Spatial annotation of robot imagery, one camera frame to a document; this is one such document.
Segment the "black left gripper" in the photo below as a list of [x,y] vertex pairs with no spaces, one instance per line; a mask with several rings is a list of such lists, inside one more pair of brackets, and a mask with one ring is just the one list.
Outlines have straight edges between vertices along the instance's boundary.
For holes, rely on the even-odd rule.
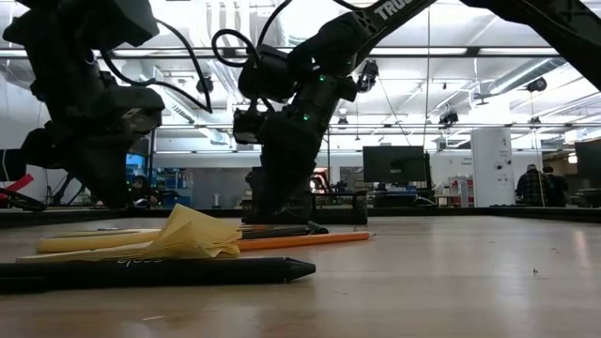
[[22,151],[30,164],[65,169],[106,207],[130,203],[126,157],[143,136],[161,125],[162,97],[147,87],[111,85],[83,114],[30,131]]

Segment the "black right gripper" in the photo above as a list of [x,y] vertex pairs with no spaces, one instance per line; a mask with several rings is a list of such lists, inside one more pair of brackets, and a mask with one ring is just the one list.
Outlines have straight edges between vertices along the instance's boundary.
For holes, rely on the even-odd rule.
[[299,87],[290,104],[266,118],[259,132],[262,145],[261,167],[256,180],[256,213],[271,216],[286,202],[285,177],[276,162],[290,162],[292,190],[286,211],[293,217],[306,217],[311,202],[311,177],[316,154],[331,117],[340,100],[353,101],[357,86],[350,76],[317,75]]

